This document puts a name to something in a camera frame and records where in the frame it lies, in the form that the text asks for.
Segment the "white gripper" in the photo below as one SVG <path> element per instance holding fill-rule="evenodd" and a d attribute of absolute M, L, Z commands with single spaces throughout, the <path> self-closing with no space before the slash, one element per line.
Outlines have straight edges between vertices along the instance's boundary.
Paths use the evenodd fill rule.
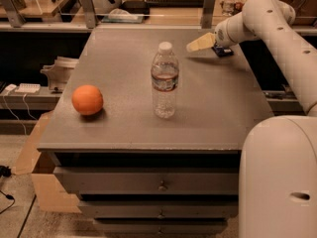
<path fill-rule="evenodd" d="M 219 23 L 215 35 L 207 33 L 186 46 L 189 53 L 210 49 L 216 43 L 224 48 L 239 44 L 246 39 L 245 26 L 241 15 L 235 15 Z"/>

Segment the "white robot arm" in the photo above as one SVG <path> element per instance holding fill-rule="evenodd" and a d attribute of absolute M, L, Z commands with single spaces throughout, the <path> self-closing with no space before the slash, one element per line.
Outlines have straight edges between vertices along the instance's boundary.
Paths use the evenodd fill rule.
<path fill-rule="evenodd" d="M 317 50 L 294 32 L 294 9 L 247 0 L 190 52 L 262 40 L 301 105 L 302 116 L 263 120 L 247 136 L 239 173 L 239 238 L 317 238 Z"/>

